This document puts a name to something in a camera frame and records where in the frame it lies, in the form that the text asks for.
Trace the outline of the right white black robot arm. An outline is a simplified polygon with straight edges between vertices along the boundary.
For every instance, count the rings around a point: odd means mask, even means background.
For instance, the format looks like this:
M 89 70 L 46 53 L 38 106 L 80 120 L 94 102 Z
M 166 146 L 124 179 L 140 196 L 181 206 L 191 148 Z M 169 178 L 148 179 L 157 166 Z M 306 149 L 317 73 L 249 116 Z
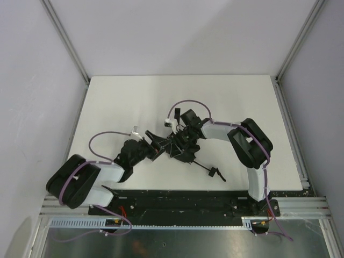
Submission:
M 273 144 L 257 123 L 247 118 L 242 123 L 226 123 L 211 118 L 200 119 L 190 109 L 180 114 L 174 111 L 173 132 L 170 157 L 184 163 L 194 163 L 195 153 L 200 150 L 199 139 L 217 139 L 231 143 L 239 161 L 247 168 L 248 195 L 252 210 L 257 212 L 267 205 L 270 190 L 267 185 L 267 173 L 264 171 L 270 162 Z

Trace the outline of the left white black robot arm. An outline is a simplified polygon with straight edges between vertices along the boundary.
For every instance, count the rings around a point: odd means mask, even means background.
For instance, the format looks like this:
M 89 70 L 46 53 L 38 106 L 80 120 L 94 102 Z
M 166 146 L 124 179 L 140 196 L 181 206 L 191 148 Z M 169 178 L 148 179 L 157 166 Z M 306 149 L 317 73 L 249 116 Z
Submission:
M 75 209 L 81 205 L 106 207 L 114 194 L 105 182 L 124 182 L 133 174 L 133 168 L 144 159 L 156 160 L 170 145 L 171 140 L 146 131 L 145 138 L 128 139 L 119 154 L 108 161 L 91 161 L 72 155 L 48 180 L 46 190 L 61 205 Z

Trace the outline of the black folding umbrella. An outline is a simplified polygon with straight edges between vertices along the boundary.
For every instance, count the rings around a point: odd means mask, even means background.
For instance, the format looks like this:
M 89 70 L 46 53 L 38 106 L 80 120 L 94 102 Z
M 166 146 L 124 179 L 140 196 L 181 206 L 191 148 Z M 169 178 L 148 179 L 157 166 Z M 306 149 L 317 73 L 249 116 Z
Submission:
M 183 163 L 188 163 L 188 164 L 194 163 L 202 167 L 203 169 L 205 169 L 208 172 L 208 175 L 210 177 L 214 177 L 214 175 L 218 175 L 222 179 L 222 181 L 226 182 L 226 179 L 221 174 L 218 168 L 216 167 L 208 168 L 196 161 L 195 153 L 200 150 L 200 146 L 197 143 L 195 145 L 190 145 L 188 148 L 179 148 L 174 142 L 174 138 L 173 138 L 174 135 L 175 134 L 171 133 L 167 137 L 168 139 L 171 140 L 171 144 L 168 147 L 166 147 L 166 153 L 168 153 L 171 158 L 174 158 Z M 198 135 L 199 135 L 199 139 L 205 139 L 201 133 L 198 133 Z

